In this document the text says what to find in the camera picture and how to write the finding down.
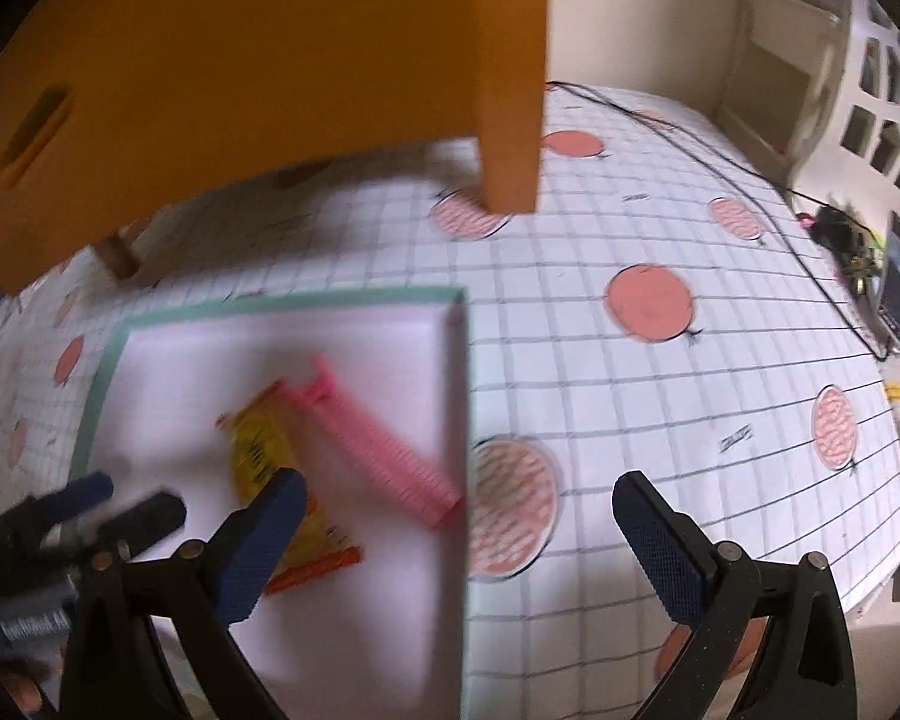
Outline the white lattice shelf unit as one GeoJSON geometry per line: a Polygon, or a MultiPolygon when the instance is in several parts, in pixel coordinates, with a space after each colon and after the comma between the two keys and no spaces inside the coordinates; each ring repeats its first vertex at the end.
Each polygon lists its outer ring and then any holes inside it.
{"type": "Polygon", "coordinates": [[[740,0],[717,121],[790,192],[900,215],[900,29],[878,0],[740,0]]]}

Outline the yellow snack packet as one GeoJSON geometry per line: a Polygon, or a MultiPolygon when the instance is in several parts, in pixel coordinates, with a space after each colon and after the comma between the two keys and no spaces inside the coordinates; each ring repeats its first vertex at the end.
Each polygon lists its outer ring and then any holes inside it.
{"type": "Polygon", "coordinates": [[[297,449],[289,390],[270,383],[217,427],[230,440],[230,476],[244,507],[264,500],[266,525],[284,546],[265,587],[268,596],[297,589],[364,562],[364,548],[329,516],[297,449]]]}

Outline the wooden nightstand cabinet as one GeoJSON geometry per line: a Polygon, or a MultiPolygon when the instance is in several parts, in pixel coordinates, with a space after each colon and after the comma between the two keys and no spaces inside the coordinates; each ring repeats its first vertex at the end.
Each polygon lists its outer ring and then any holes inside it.
{"type": "Polygon", "coordinates": [[[548,0],[38,0],[0,54],[0,288],[128,224],[345,154],[473,137],[536,205],[548,0]]]}

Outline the black tangled item pile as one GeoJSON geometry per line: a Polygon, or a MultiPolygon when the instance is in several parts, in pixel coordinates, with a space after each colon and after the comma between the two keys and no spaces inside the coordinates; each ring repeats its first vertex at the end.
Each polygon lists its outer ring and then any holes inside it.
{"type": "Polygon", "coordinates": [[[821,206],[809,225],[809,235],[832,255],[850,296],[873,299],[880,282],[877,241],[868,229],[837,206],[821,206]]]}

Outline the pink hair roller clip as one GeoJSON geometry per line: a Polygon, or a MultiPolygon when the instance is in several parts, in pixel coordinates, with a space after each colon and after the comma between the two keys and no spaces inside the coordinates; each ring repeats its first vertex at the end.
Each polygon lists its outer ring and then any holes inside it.
{"type": "Polygon", "coordinates": [[[463,502],[458,486],[372,415],[338,380],[326,356],[313,360],[315,376],[301,387],[276,382],[279,397],[315,422],[375,488],[427,528],[440,527],[463,502]]]}

